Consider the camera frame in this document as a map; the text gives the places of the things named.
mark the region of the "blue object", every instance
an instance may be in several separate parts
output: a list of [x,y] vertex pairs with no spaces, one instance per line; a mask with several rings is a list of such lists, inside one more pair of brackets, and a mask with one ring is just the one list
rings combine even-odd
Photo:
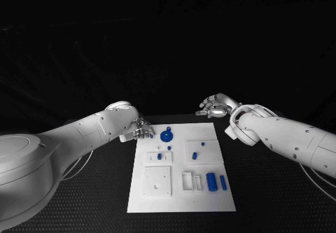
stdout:
[[207,182],[208,182],[208,189],[211,192],[218,191],[218,187],[217,187],[217,178],[215,178],[215,174],[214,173],[208,173],[207,174]]
[[221,183],[222,183],[222,190],[227,190],[228,188],[227,188],[224,176],[221,176]]
[[173,134],[171,132],[171,127],[168,127],[168,130],[162,132],[160,139],[163,142],[171,142],[173,139]]

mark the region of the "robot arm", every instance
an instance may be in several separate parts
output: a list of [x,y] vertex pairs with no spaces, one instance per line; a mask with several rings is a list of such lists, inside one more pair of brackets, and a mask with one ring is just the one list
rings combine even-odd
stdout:
[[233,139],[253,146],[266,146],[313,169],[336,178],[336,135],[302,122],[279,117],[260,105],[241,105],[227,95],[217,94],[201,104],[196,115],[224,117],[230,113],[225,130]]
[[120,101],[77,122],[41,134],[0,136],[0,231],[44,209],[72,162],[107,144],[155,134],[136,107]]

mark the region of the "blue block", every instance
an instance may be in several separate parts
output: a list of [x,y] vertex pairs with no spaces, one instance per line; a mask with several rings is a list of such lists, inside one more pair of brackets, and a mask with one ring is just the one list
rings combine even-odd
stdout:
[[222,183],[222,190],[227,190],[228,188],[227,188],[224,176],[221,176],[221,183]]
[[218,191],[218,187],[217,187],[217,178],[215,178],[215,174],[214,173],[208,173],[207,174],[207,182],[208,182],[208,189],[211,192]]

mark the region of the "robotic hand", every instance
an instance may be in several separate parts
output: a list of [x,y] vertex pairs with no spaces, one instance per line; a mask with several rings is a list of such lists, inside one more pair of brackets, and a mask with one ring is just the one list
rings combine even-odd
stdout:
[[45,133],[0,136],[0,232],[44,209],[78,158],[116,137],[126,142],[152,134],[136,107],[120,101]]
[[224,117],[230,127],[225,132],[250,146],[261,140],[266,146],[325,174],[336,178],[336,135],[302,122],[279,117],[260,105],[243,105],[225,94],[208,97],[196,115]]

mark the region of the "black table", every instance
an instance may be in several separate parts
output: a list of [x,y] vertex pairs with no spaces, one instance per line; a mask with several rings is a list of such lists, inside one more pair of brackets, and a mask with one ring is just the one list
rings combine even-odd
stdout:
[[[336,232],[336,202],[310,182],[300,165],[225,134],[228,116],[149,116],[152,124],[214,122],[237,212],[127,213],[137,141],[119,138],[94,151],[81,173],[61,182],[42,212],[5,231],[104,232]],[[331,193],[336,193],[316,180]]]

